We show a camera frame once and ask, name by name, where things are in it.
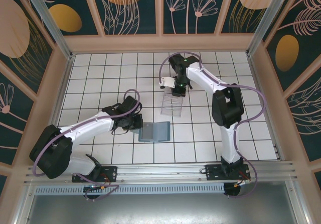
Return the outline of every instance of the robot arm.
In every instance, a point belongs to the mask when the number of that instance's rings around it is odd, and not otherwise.
[[[199,61],[194,56],[185,59],[180,54],[177,54],[171,57],[169,62],[177,76],[175,77],[174,84],[172,84],[172,79],[162,78],[161,87],[171,86],[174,96],[185,96],[186,86],[190,86],[190,80],[192,80],[204,89],[208,95],[212,95],[212,117],[215,123],[220,126],[222,134],[222,169],[226,175],[229,175],[238,166],[243,165],[243,159],[236,152],[233,140],[235,125],[241,121],[241,116],[244,113],[240,89],[224,87],[214,83],[201,71]],[[206,69],[203,68],[203,71],[206,71],[219,83],[225,83]]]
[[[71,130],[75,126],[80,126],[77,130],[70,131],[55,141],[43,153],[38,162],[38,167],[50,179],[56,178],[63,173],[79,173],[89,177],[91,180],[95,180],[100,174],[100,163],[88,154],[83,155],[73,153],[73,151],[84,141],[103,132],[114,131],[118,127],[122,127],[126,131],[140,129],[142,127],[142,115],[139,114],[142,108],[141,103],[139,103],[133,112],[126,116],[119,118],[112,117],[128,112],[136,104],[137,100],[128,96],[122,104],[117,103],[113,106],[105,107],[95,116],[74,125],[62,128],[57,128],[54,125],[47,126],[33,147],[30,158],[35,161],[51,139],[67,130]]]

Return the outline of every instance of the cable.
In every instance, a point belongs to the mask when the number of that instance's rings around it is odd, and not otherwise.
[[[201,56],[198,55],[198,54],[195,54],[195,53],[193,53],[193,52],[188,52],[188,51],[182,51],[182,52],[177,52],[177,53],[171,54],[170,56],[168,56],[168,57],[162,62],[161,66],[160,66],[160,68],[159,68],[159,75],[158,75],[158,78],[159,78],[159,82],[160,82],[160,83],[162,82],[162,80],[161,80],[161,71],[162,71],[163,65],[166,63],[166,61],[167,61],[170,57],[172,57],[172,56],[174,56],[174,55],[176,55],[176,54],[181,54],[181,53],[187,53],[187,54],[191,54],[191,55],[193,55],[193,56],[198,57],[201,72],[204,73],[204,75],[207,76],[209,79],[211,79],[214,83],[216,83],[216,84],[218,84],[218,85],[220,85],[220,86],[223,86],[223,87],[234,87],[234,88],[237,87],[237,88],[245,88],[245,89],[252,90],[252,91],[256,92],[258,95],[260,95],[261,98],[262,98],[262,100],[263,100],[263,107],[262,107],[261,111],[260,111],[256,116],[251,117],[251,118],[249,118],[248,120],[243,120],[243,121],[237,123],[237,124],[235,125],[234,133],[233,133],[233,142],[234,142],[234,148],[235,148],[236,153],[237,153],[240,157],[242,157],[242,158],[252,167],[253,172],[254,172],[254,175],[255,175],[255,183],[254,183],[253,188],[252,188],[248,193],[246,193],[246,194],[244,194],[244,195],[241,195],[241,196],[234,196],[234,198],[243,198],[243,197],[249,196],[249,195],[255,190],[255,188],[256,188],[256,186],[257,186],[257,171],[256,171],[254,165],[251,163],[251,161],[249,161],[248,159],[246,159],[246,158],[240,153],[239,149],[237,148],[237,143],[236,143],[236,130],[237,130],[237,128],[238,128],[241,124],[250,122],[251,120],[254,120],[254,119],[260,117],[260,116],[264,113],[264,111],[265,111],[265,109],[266,109],[266,99],[265,99],[264,95],[263,95],[259,90],[255,89],[255,88],[253,88],[253,87],[242,86],[242,85],[229,85],[229,84],[224,84],[224,83],[219,82],[219,81],[217,81],[216,79],[212,78],[206,71],[204,71],[203,66],[202,66],[202,58],[201,58]]]
[[[88,124],[88,123],[91,123],[91,122],[94,122],[94,121],[98,121],[98,120],[102,120],[102,119],[123,117],[123,116],[128,115],[128,114],[130,114],[131,112],[133,112],[133,111],[138,107],[138,105],[139,105],[140,95],[139,95],[139,92],[136,91],[135,89],[129,89],[129,90],[127,90],[127,91],[125,92],[125,94],[124,94],[124,99],[126,98],[127,93],[130,92],[130,91],[133,91],[133,92],[137,93],[137,103],[136,103],[135,106],[134,106],[131,110],[129,110],[128,112],[123,113],[123,114],[120,114],[120,115],[100,116],[100,117],[97,117],[97,118],[95,118],[95,119],[87,120],[87,121],[85,121],[85,122],[83,122],[83,123],[77,124],[76,126],[74,126],[74,127],[70,128],[70,129],[62,132],[61,134],[57,135],[57,136],[54,137],[52,140],[50,140],[50,141],[44,146],[44,148],[42,149],[42,151],[40,151],[39,155],[37,156],[37,158],[36,158],[36,160],[35,160],[35,162],[34,162],[34,165],[33,165],[33,167],[32,167],[32,173],[33,173],[33,175],[34,175],[34,176],[37,176],[37,177],[45,175],[45,173],[41,173],[41,174],[37,174],[37,173],[36,173],[37,164],[38,164],[40,158],[42,157],[42,155],[44,154],[44,152],[45,152],[57,139],[59,139],[60,137],[64,136],[64,135],[67,134],[67,133],[72,133],[73,131],[75,131],[76,129],[78,129],[79,127],[81,127],[81,126],[83,126],[83,125],[85,125],[85,124]],[[90,183],[95,184],[95,185],[104,186],[104,187],[115,187],[114,189],[112,189],[112,190],[111,190],[110,192],[108,192],[107,194],[101,195],[100,197],[96,198],[96,200],[100,200],[100,199],[106,198],[106,197],[109,196],[112,192],[114,192],[115,190],[117,190],[117,189],[119,188],[119,185],[100,184],[100,183],[98,183],[98,182],[94,182],[94,181],[92,181],[92,180],[89,180],[88,178],[86,178],[86,177],[83,176],[82,174],[77,174],[77,173],[76,173],[76,175],[78,175],[80,178],[86,180],[87,182],[90,182]]]

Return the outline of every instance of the clear plastic container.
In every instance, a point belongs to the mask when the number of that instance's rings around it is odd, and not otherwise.
[[[172,89],[166,87],[163,95],[161,115],[181,117],[184,97],[172,95]]]

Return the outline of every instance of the gray folded card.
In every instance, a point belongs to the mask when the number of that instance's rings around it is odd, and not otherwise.
[[[139,130],[138,141],[140,142],[165,142],[171,139],[170,122],[146,122]]]

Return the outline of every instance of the white tile floor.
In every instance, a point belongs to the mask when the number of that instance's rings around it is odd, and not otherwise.
[[[171,122],[171,140],[142,143],[137,135],[96,136],[77,148],[92,154],[102,164],[182,163],[219,161],[222,137],[211,117],[212,97],[191,83],[183,101],[182,117],[161,116],[163,89],[158,86],[158,71],[169,53],[117,53],[77,55],[66,90],[58,126],[89,118],[103,107],[122,102],[129,88],[141,95],[145,122]],[[255,86],[244,52],[201,52],[204,67],[227,83]],[[162,76],[174,76],[167,64]],[[256,93],[243,90],[243,119],[260,111]],[[275,147],[262,116],[240,127],[240,150],[250,160],[277,159]]]

